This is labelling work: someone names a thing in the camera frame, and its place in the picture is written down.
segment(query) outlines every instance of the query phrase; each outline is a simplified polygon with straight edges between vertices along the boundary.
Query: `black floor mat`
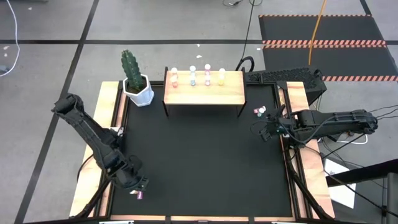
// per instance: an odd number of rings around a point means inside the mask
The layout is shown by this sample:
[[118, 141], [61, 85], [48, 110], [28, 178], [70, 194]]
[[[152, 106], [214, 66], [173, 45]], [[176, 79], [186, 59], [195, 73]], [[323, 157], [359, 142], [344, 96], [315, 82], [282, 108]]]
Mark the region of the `black floor mat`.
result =
[[[308, 65], [308, 52], [308, 48], [263, 50], [267, 70], [305, 67]], [[333, 77], [333, 81], [393, 81], [398, 75], [395, 63], [385, 47], [314, 48], [311, 65], [319, 68], [323, 76]]]
[[271, 86], [247, 87], [240, 118], [233, 106], [172, 106], [167, 119], [153, 89], [150, 106], [129, 104], [125, 134], [150, 182], [143, 200], [115, 189], [112, 215], [292, 216], [279, 138], [249, 130], [254, 108], [275, 107]]
[[[318, 16], [260, 16], [263, 40], [310, 40]], [[322, 16], [317, 40], [383, 40], [371, 16]]]

